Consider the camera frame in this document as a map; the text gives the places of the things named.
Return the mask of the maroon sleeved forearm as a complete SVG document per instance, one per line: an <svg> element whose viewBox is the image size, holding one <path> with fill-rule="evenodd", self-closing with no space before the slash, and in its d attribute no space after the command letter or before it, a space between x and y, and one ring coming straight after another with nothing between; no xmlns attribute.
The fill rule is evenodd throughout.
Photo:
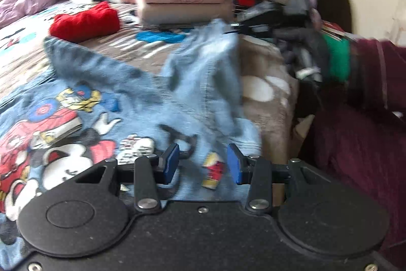
<svg viewBox="0 0 406 271"><path fill-rule="evenodd" d="M324 107L385 110L404 120L405 48L389 40L323 38L330 55L321 90Z"/></svg>

